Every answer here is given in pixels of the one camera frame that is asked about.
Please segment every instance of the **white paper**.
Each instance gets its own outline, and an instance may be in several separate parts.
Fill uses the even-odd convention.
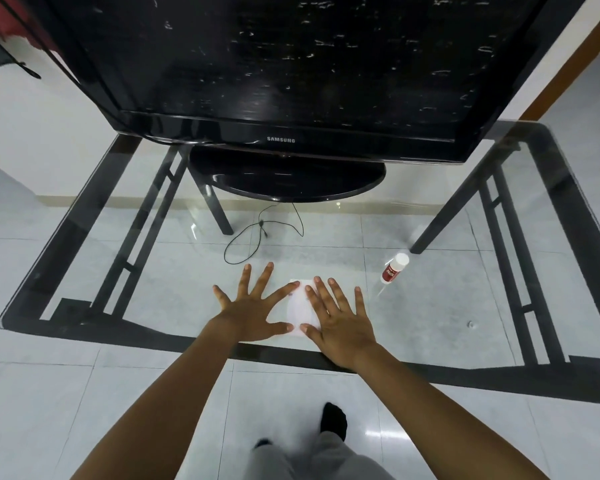
[[[288,335],[295,335],[297,337],[305,337],[305,334],[300,330],[302,323],[309,323],[318,330],[320,330],[320,321],[318,315],[313,311],[313,307],[309,302],[309,298],[306,296],[304,287],[309,285],[315,291],[315,284],[313,280],[290,280],[289,282],[300,281],[300,286],[289,295],[289,302],[287,304],[287,322],[294,326],[293,331],[290,331]]]

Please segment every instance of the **foot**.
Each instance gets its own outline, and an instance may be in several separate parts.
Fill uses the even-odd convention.
[[[260,448],[261,446],[264,446],[264,445],[272,445],[272,444],[273,443],[271,443],[270,439],[263,438],[259,442],[256,443],[256,446],[254,446],[253,449]]]
[[[322,410],[320,432],[330,431],[344,441],[347,435],[347,416],[335,404],[326,403]]]

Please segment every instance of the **finger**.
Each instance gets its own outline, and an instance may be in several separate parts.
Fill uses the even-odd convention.
[[[362,290],[360,290],[359,286],[356,286],[356,315],[367,318],[365,301],[362,298]]]
[[[220,289],[220,287],[218,287],[216,285],[214,285],[214,295],[216,295],[216,298],[218,298],[218,301],[220,302],[220,306],[222,306],[223,310],[224,310],[225,306],[227,306],[229,303],[231,303],[231,300],[226,295],[226,293],[224,291],[222,291]]]
[[[269,282],[269,278],[273,272],[273,263],[270,262],[265,266],[264,271],[256,281],[256,286],[253,287],[251,291],[251,296],[255,296],[256,298],[260,298],[262,293],[264,293],[264,288],[267,287],[267,283]]]
[[[298,286],[300,286],[299,281],[294,281],[293,283],[289,283],[284,285],[282,288],[278,288],[272,294],[270,294],[265,299],[269,302],[269,305],[273,308],[276,303],[282,301],[286,296],[290,295],[295,291]]]
[[[238,298],[244,298],[249,294],[249,279],[251,277],[251,265],[245,264],[242,270],[242,276],[240,277],[240,283],[238,283]]]
[[[322,332],[320,332],[313,325],[309,325],[308,323],[303,323],[300,325],[300,330],[311,339],[311,341],[318,346],[320,352],[324,352],[324,340],[322,339]]]
[[[304,290],[306,291],[306,297],[309,298],[309,303],[311,303],[311,306],[313,307],[315,314],[318,315],[318,320],[320,320],[320,325],[324,325],[325,323],[327,323],[327,320],[329,319],[329,313],[327,312],[327,309],[324,307],[324,303],[322,302],[320,297],[318,295],[316,295],[315,291],[313,291],[313,288],[311,288],[311,286],[309,286],[309,285],[305,286]]]
[[[318,294],[322,302],[324,303],[324,307],[329,312],[329,315],[335,315],[338,313],[339,309],[336,305],[336,302],[333,300],[331,293],[327,290],[327,287],[324,285],[324,282],[320,279],[320,276],[316,276],[313,281],[315,282],[315,287],[318,290]]]
[[[336,297],[336,301],[338,302],[338,306],[343,312],[350,312],[351,307],[349,306],[349,302],[347,301],[347,297],[344,296],[344,293],[340,289],[340,285],[333,278],[329,278],[329,286],[333,291],[334,297]]]
[[[294,326],[291,325],[291,323],[277,322],[270,323],[268,329],[273,337],[274,335],[284,335],[285,333],[289,333],[294,329]]]

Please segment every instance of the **white cap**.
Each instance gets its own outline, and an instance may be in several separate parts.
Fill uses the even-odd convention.
[[[396,254],[391,260],[391,267],[396,271],[402,271],[409,263],[409,255],[405,253]]]

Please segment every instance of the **gray cloth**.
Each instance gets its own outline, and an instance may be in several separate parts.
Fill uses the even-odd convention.
[[[310,459],[315,480],[393,480],[384,468],[366,456],[353,452],[340,437],[329,431],[318,436]],[[296,480],[291,463],[275,445],[252,450],[244,480]]]

